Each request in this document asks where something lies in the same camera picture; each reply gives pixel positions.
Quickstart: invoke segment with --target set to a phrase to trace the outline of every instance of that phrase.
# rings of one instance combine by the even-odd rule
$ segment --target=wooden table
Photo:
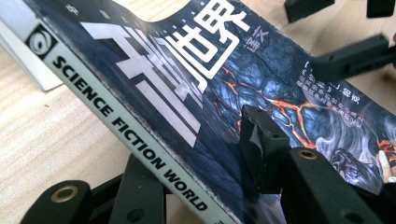
[[[188,2],[120,1],[145,20],[158,20]],[[336,1],[293,24],[283,0],[244,2],[314,55],[396,32],[395,17],[366,20],[363,0]],[[79,179],[94,188],[123,172],[130,151],[66,86],[41,91],[3,50],[0,67],[0,223],[19,222],[39,194],[58,182]],[[349,81],[396,113],[393,67]],[[201,223],[174,196],[167,209],[168,223]]]

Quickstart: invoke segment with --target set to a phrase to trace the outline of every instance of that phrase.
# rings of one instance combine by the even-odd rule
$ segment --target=metal grommet
[[[74,185],[67,185],[53,192],[53,194],[50,196],[50,199],[55,203],[64,203],[74,198],[77,195],[77,193],[78,193],[78,187]]]
[[[316,153],[309,150],[301,150],[298,152],[298,154],[308,160],[315,160],[318,157]]]

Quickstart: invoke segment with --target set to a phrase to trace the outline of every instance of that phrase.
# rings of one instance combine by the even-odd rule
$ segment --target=screw hole
[[[363,223],[363,217],[350,209],[343,209],[341,215],[351,223]]]
[[[314,152],[308,151],[308,150],[301,150],[299,152],[300,156],[309,160],[314,160],[316,159],[318,156],[317,154],[315,154]]]
[[[64,189],[58,193],[58,197],[64,198],[64,197],[68,197],[71,194],[73,194],[72,189]]]
[[[142,220],[142,218],[144,216],[145,216],[145,210],[143,210],[141,208],[136,208],[128,213],[127,218],[128,218],[129,222],[136,223],[136,222]]]

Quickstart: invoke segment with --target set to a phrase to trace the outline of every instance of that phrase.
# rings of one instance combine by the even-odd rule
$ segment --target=magazine
[[[23,7],[34,16],[4,16]],[[265,110],[291,147],[320,151],[355,186],[378,193],[389,181],[381,167],[396,165],[394,115],[345,81],[315,80],[312,56],[239,1],[192,0],[155,22],[109,0],[13,1],[0,10],[206,223],[285,222],[279,196],[260,195],[238,145],[243,105]]]

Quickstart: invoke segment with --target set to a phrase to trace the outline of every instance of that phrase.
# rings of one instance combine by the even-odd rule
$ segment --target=magazine cover
[[[378,193],[391,178],[396,118],[345,81],[316,81],[312,56],[239,1],[191,0],[156,22],[109,0],[25,3],[39,19],[26,33],[1,20],[205,222],[285,221],[243,159],[243,105],[348,183]]]

